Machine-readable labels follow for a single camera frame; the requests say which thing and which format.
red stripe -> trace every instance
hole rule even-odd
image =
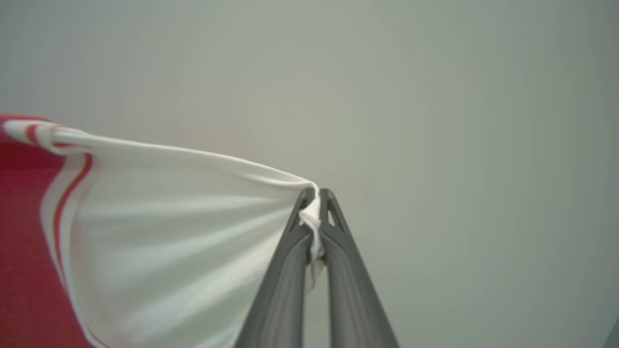
[[[73,192],[73,190],[79,185],[80,182],[88,175],[88,172],[92,168],[92,155],[85,154],[85,163],[82,171],[76,176],[75,179],[71,182],[69,187],[64,191],[63,195],[60,197],[60,202],[56,206],[56,212],[54,213],[54,242],[56,247],[56,259],[58,260],[58,266],[60,267],[60,275],[64,281],[64,269],[63,262],[60,257],[60,218],[63,214],[64,206],[69,200],[69,196]]]
[[[31,124],[30,126],[26,127],[26,136],[34,146],[41,146],[37,139],[37,127],[38,124]]]

red and white towel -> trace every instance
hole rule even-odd
[[[231,346],[308,186],[234,157],[0,116],[0,344]],[[319,205],[300,214],[314,260]]]

white cloth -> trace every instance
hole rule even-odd
[[[66,156],[41,223],[95,347],[231,346],[305,187],[317,194],[300,213],[314,231],[314,263],[322,253],[318,187],[306,179],[44,121],[7,121],[4,131]],[[317,274],[308,274],[311,287]]]

gray wall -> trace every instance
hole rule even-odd
[[[0,1],[0,112],[337,194],[403,347],[601,347],[614,0]],[[325,277],[308,347],[328,341]]]

red fabric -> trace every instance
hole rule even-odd
[[[39,206],[64,158],[11,139],[0,115],[0,347],[91,348],[53,266]]]

